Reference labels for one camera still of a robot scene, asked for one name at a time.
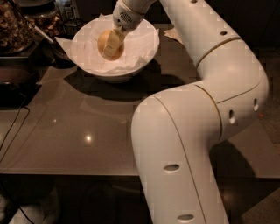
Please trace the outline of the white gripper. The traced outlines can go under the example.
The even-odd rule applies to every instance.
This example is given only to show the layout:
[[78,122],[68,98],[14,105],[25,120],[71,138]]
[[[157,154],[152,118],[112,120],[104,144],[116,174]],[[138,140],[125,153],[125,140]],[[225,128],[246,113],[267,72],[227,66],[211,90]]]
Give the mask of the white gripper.
[[117,0],[113,10],[113,22],[118,30],[113,29],[104,32],[104,56],[119,58],[122,55],[125,40],[125,35],[122,32],[133,32],[142,22],[148,9],[156,1]]

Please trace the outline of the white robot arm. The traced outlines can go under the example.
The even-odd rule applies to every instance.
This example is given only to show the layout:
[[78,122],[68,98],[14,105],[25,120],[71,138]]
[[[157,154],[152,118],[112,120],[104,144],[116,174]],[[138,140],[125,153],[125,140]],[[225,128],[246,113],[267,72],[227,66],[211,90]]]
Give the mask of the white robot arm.
[[249,126],[269,92],[266,73],[206,0],[117,0],[114,24],[131,32],[159,1],[200,79],[142,101],[131,140],[153,224],[228,224],[209,151]]

